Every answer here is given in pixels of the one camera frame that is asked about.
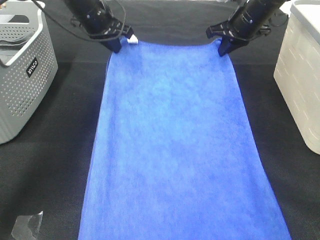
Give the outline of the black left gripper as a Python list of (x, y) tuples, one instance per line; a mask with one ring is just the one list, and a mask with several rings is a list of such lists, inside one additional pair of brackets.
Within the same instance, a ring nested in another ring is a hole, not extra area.
[(120, 52), (121, 37), (133, 36), (131, 26), (126, 25), (124, 19), (117, 19), (102, 0), (65, 0), (64, 3), (89, 38), (113, 53)]

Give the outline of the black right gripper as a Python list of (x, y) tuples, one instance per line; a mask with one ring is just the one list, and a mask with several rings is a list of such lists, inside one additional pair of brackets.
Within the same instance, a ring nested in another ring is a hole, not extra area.
[(206, 36), (209, 39), (222, 37), (218, 54), (223, 57), (260, 36), (267, 36), (271, 32), (267, 22), (283, 3), (283, 0), (247, 0), (237, 7), (228, 20), (209, 26)]

